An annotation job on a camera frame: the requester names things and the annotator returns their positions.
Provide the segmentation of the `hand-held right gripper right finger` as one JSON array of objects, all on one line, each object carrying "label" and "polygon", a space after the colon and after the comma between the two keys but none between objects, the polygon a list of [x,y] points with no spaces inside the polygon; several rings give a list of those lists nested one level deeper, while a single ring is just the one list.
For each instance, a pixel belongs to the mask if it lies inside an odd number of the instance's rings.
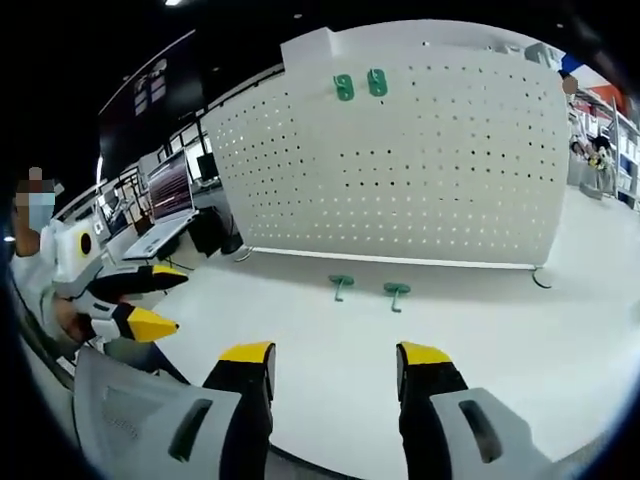
[{"label": "hand-held right gripper right finger", "polygon": [[470,388],[451,358],[396,345],[399,432],[410,479],[540,479],[551,461],[529,424],[484,388]]}]

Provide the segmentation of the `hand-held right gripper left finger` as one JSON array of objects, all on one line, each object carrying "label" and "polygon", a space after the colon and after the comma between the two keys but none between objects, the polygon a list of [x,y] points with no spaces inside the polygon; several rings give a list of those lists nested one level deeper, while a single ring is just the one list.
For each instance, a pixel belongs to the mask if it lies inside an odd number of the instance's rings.
[{"label": "hand-held right gripper left finger", "polygon": [[275,344],[237,344],[201,387],[180,385],[145,418],[121,479],[262,479],[273,429]]}]

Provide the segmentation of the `person's left hand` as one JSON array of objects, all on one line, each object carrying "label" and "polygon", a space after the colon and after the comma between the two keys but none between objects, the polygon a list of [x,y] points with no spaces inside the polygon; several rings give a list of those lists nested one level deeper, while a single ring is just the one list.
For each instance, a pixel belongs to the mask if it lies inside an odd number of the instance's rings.
[{"label": "person's left hand", "polygon": [[96,336],[90,317],[78,312],[72,302],[55,296],[53,307],[57,323],[71,340],[84,343]]}]

